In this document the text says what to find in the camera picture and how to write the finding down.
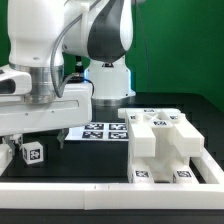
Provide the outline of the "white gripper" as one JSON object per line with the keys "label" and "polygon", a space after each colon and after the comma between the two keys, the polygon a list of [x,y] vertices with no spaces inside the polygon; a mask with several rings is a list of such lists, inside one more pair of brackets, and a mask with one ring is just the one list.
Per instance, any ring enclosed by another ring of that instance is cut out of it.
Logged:
{"label": "white gripper", "polygon": [[89,83],[68,84],[62,98],[47,104],[24,102],[0,103],[0,136],[15,155],[14,134],[61,129],[57,135],[59,148],[71,127],[84,126],[92,119],[92,85]]}

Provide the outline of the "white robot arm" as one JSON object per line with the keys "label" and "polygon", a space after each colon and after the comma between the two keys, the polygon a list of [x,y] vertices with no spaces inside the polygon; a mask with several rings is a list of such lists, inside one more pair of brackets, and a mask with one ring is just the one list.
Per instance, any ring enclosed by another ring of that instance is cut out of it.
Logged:
{"label": "white robot arm", "polygon": [[132,0],[8,0],[9,63],[0,67],[0,136],[82,126],[87,82],[69,83],[64,54],[114,63],[133,39]]}

